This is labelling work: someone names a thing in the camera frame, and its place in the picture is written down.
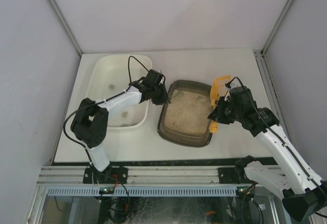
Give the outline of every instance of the black cable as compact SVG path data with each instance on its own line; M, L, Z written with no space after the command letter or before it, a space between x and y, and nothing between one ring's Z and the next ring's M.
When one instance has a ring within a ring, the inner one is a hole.
M129 65L131 58L134 58L146 71L149 72L149 70L143 65L143 63L140 62L135 56L129 56L128 57L128 65L127 65L127 67L128 67L129 83L132 83L131 70L130 70L130 65Z
M109 203L110 208L109 208L109 210L107 210L107 212L108 212L108 218L109 218L113 223L121 223L121 220L117 220L117 219L115 219L115 217L113 217L113 216L111 215L111 212L110 212L111 206L117 202L117 200L113 200L113 201L111 201L111 199L112 199L112 197L109 198L109 200L110 200L110 203Z
M56 207L57 207L57 210L61 211L61 212L68 212L70 210L70 208L68 208L67 210L62 210L59 208L59 205L58 205L58 200L57 200L57 197L56 196L53 196L53 198L55 199L55 203L56 203Z
M262 212L260 206L258 205L258 203L257 203L256 201L252 200L252 202L254 203L254 205L255 205L255 206L257 207L257 209L259 210L259 213L260 213L260 215L261 215L261 224L264 224L264 214L263 214L263 212Z
M246 223L245 223L245 220L244 220L244 217L243 217L243 204L244 204L244 200L245 200L245 198L246 198L246 195L251 191L252 187L254 187L256 184L257 184L257 183L254 182L251 186L249 186L248 189L246 189L246 192L245 192L244 197L243 197L243 199L242 199L242 203L241 203L241 218L242 218L242 221L243 221L244 224L246 224Z
M116 178L113 178L113 177L110 177L110 176L108 176L108 175L106 175L106 174L104 174L104 173L102 173L102 172L100 172L100 171L94 171L94 168L93 168L93 166L92 165L90 165L90 167L91 167L91 169L93 170L93 172L95 173L95 174L101 174L101 175L103 175L103 176L105 176L105 177L108 177L109 179L112 179L112 180L114 180L114 181L116 181L116 182L118 182L124 189L125 189L125 192L126 192L126 195L127 195L127 202L128 202L128 209L127 209L127 211L124 211L124 212L122 212L122 213L126 213L126 214L128 214L129 213L129 211L130 211L130 196L129 196L129 193L128 193L128 190L127 190L127 188L126 188L126 186L123 184L123 183L121 183L120 181L118 181Z
M323 218L327 218L327 215L323 215L323 214L320 214L320 213L318 213L318 212L316 212L315 214L316 214L316 215L319 215L319 216L321 216L321 217L323 217Z
M129 58L128 58L128 63L127 63L127 67L128 67L128 76L129 76L129 83L132 83L132 78L131 78L131 71L130 71L130 59L131 58L134 58L146 71L148 71L149 72L149 70L136 58L136 57L134 57L134 56L129 56ZM114 98L116 98L116 97L118 97L118 96L120 96L120 95L122 95L122 94L124 94L125 92L127 92L129 89L131 88L131 86L129 86L125 91L123 91L123 92L121 92L121 93L119 93L119 94L117 94L117 95L114 95L114 96L112 96L112 97L110 97L110 98L108 98L108 99L106 99L106 100L103 100L103 101L101 101L101 102L98 102L98 103L93 103L93 104L90 104L90 105L87 105L87 106L85 106L85 107L83 107L83 108L80 108L80 109L77 109L77 110L75 110L73 113L71 113L67 118L66 118L66 120L64 121L64 123L63 123L63 126L62 126L62 129L63 129L63 133L64 133L64 135L69 139L69 140L71 140L71 141L73 141L73 142L75 142L75 143L77 143L77 144L79 144L79 145L81 145L84 149L85 149L85 152L86 152L86 154L87 154L87 157L88 157L88 159L89 159L89 161L90 162L92 162L92 160L91 160L91 156L90 156L90 154L88 153L88 151L87 151L87 147L86 147L86 145L84 145L83 143L81 143L80 141L78 141L78 140L75 140L74 138L72 138L71 136L69 136L69 134L67 133L67 130L66 130L66 125L67 125L67 122L68 122L68 120L71 118L71 117L73 117L76 113L78 113L79 111L81 111L81 110L83 110L83 109L86 109L86 108L89 108L89 107L92 107L92 106L95 106L95 105L99 105L99 104L103 104L103 103L105 103L105 102L107 102L107 101L109 101L109 100L111 100L111 99L114 99Z
M250 98L250 95L248 94L247 90L245 89L242 81L240 80L239 77L234 77L231 81L229 81L227 84L226 84L226 87L229 87L230 88L230 84L231 82L233 82L233 80L238 80L240 82L240 85L242 87L242 89L244 90L247 98L249 99L251 105L253 106L255 112L258 114L259 118L262 120L262 122L264 123L264 125L267 127L267 129L273 134L275 135L281 142L282 144L285 146L285 148L290 152L290 154L293 156L293 158L295 159L295 161L298 163L298 165L300 166L300 168L303 170L303 172L307 175L308 179L310 179L310 181L313 182L313 184L316 185L316 187L318 187L318 189L322 192L322 194L325 196L325 198L327 199L327 195L326 193L322 190L322 188L316 183L316 181L314 179L311 179L310 178L310 174L307 172L307 170L305 169L305 167L302 165L302 163L300 162L300 160L296 157L296 155L294 154L294 152L286 145L286 143L284 142L284 140L282 139L281 136L279 136L279 134L277 134L273 129L271 129L267 123L265 122L265 120L262 118L261 114L259 113L259 111L257 110L257 108L255 107L252 99Z

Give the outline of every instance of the sand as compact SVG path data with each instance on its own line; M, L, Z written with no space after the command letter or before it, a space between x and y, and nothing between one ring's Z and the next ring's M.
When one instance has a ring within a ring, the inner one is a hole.
M165 126L186 134L202 135L207 129L211 109L209 97L175 90L167 107Z

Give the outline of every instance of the white container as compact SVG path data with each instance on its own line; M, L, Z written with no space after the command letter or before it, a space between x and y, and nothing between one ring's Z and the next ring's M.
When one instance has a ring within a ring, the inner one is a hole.
M86 97L91 100L109 98L122 92L128 87L128 57L129 54L109 55L97 61L93 70ZM148 57L135 56L147 69L152 68ZM130 72L132 81L147 75L147 71L133 58L130 59ZM140 126L146 119L149 101L131 106L119 112L108 120L108 128L130 129Z

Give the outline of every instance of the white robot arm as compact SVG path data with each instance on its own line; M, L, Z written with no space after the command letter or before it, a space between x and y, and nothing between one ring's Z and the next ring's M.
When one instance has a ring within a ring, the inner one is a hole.
M149 70L146 77L132 82L126 90L111 98L100 101L88 98L82 100L71 125L71 131L80 141L72 140L85 148L95 169L101 172L110 164L102 144L107 133L108 119L132 105L149 99L155 105L163 105L169 100L165 76L153 69Z
M234 79L241 87L230 89L227 100L220 97L208 118L226 125L240 122L267 148L283 171L279 175L247 156L236 163L235 178L260 183L282 200L290 216L302 221L327 205L327 181L323 181L301 157L271 110L257 108L250 89L238 77ZM227 88L234 79L226 84Z

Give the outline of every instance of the white wall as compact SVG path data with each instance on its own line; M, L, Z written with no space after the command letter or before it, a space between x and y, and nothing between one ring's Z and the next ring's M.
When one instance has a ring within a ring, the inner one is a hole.
M23 223L79 57L45 0L0 0L0 222Z
M296 0L267 55L293 143L327 179L327 0Z
M286 0L56 0L85 53L261 49Z

